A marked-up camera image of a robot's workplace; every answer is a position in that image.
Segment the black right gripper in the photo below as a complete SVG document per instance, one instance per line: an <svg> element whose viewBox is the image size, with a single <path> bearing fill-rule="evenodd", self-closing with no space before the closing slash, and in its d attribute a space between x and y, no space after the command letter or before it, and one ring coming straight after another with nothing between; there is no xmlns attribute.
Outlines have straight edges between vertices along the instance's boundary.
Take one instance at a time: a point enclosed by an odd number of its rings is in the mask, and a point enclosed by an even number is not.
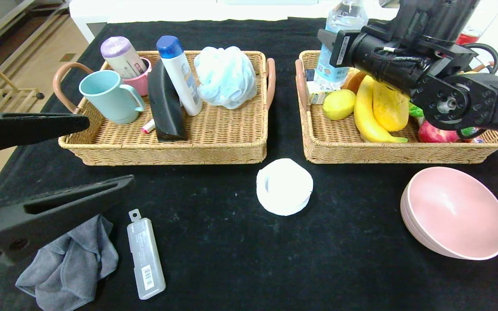
<svg viewBox="0 0 498 311"><path fill-rule="evenodd" d="M376 47L386 43L386 30L340 30L338 33L319 29L317 38L330 51L330 65L340 68L342 78L340 83L347 83L351 77L351 68L364 69L365 73L379 82L386 82L380 73L382 61L375 53Z"/></svg>

